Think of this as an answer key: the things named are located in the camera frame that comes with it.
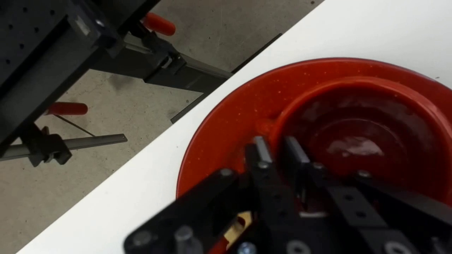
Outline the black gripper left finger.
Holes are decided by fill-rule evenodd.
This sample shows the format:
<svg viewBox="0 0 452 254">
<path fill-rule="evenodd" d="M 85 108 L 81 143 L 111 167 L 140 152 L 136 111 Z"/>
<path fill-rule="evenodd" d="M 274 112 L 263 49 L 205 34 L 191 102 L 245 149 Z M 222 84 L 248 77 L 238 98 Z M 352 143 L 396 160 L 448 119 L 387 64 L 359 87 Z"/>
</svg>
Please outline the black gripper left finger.
<svg viewBox="0 0 452 254">
<path fill-rule="evenodd" d="M 296 238 L 294 202 L 262 136 L 246 147 L 246 173 L 255 202 L 248 239 L 257 246 L 257 254 L 303 254 L 303 243 Z"/>
</svg>

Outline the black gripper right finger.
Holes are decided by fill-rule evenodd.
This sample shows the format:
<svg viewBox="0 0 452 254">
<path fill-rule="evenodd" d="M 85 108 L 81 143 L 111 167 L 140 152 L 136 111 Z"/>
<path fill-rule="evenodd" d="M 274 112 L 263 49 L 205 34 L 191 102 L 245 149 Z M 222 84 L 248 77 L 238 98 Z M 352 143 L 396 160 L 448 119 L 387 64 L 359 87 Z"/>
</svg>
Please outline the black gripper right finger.
<svg viewBox="0 0 452 254">
<path fill-rule="evenodd" d="M 416 247 L 396 231 L 355 187 L 335 181 L 310 160 L 294 137 L 284 139 L 287 174 L 307 221 L 328 219 L 334 226 L 331 252 L 344 254 L 416 254 Z"/>
</svg>

